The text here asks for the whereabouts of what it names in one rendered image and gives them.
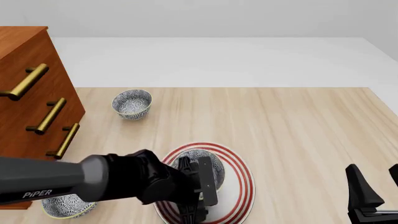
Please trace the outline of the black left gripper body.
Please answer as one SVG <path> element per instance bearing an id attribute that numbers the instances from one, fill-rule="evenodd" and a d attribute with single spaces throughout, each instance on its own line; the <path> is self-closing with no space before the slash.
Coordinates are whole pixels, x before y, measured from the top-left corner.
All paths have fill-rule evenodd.
<path id="1" fill-rule="evenodd" d="M 177 203 L 181 224 L 199 224 L 206 219 L 208 211 L 200 200 L 201 180 L 200 166 L 198 162 L 192 162 L 189 157 L 183 156 L 178 159 L 178 170 L 186 179 L 182 184 L 179 196 L 182 198 Z"/>

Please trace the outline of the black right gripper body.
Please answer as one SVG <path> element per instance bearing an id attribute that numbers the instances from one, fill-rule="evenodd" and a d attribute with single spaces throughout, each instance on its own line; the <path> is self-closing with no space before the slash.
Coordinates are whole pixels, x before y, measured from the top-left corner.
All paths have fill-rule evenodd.
<path id="1" fill-rule="evenodd" d="M 398 210 L 363 212 L 354 209 L 348 212 L 351 224 L 398 224 Z"/>

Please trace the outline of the patterned black white bowl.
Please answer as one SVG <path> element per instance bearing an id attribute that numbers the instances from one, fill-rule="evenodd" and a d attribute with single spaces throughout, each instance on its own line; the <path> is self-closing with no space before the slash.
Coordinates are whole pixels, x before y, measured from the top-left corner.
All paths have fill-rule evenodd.
<path id="1" fill-rule="evenodd" d="M 204 149 L 190 149 L 184 152 L 180 152 L 177 155 L 177 157 L 172 161 L 170 166 L 173 167 L 174 169 L 179 169 L 179 158 L 181 157 L 188 157 L 190 159 L 190 163 L 196 162 L 197 164 L 198 164 L 198 158 L 209 157 L 211 159 L 216 192 L 219 192 L 224 182 L 225 169 L 223 163 L 216 154 L 210 151 L 206 151 Z"/>
<path id="2" fill-rule="evenodd" d="M 149 113 L 152 95 L 142 89 L 123 91 L 114 97 L 111 106 L 122 119 L 136 121 Z"/>
<path id="3" fill-rule="evenodd" d="M 41 201 L 43 211 L 50 218 L 62 220 L 79 218 L 91 212 L 97 202 L 85 202 L 75 194 L 46 198 Z"/>

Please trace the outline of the white plate with red rings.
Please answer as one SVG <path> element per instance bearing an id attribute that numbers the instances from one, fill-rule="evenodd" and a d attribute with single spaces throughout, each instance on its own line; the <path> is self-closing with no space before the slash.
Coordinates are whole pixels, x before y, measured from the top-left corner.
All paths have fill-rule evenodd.
<path id="1" fill-rule="evenodd" d="M 168 152 L 162 159 L 171 166 L 183 152 L 201 149 L 215 154 L 224 167 L 224 181 L 217 190 L 218 204 L 207 207 L 206 220 L 200 224 L 242 224 L 254 205 L 254 177 L 245 161 L 223 145 L 193 142 Z"/>

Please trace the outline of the wooden cabinet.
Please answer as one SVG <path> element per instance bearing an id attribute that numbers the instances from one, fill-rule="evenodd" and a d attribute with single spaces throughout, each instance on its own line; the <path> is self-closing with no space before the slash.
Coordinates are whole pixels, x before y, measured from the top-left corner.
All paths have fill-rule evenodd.
<path id="1" fill-rule="evenodd" d="M 49 66 L 48 72 L 18 101 L 0 97 L 0 174 L 21 173 L 33 161 L 55 161 L 45 156 L 56 151 L 67 132 L 80 122 L 85 109 L 49 37 L 46 27 L 0 27 L 0 91 L 12 90 L 26 68 Z M 67 103 L 44 135 L 26 131 L 37 126 L 51 110 L 46 102 L 65 98 Z"/>

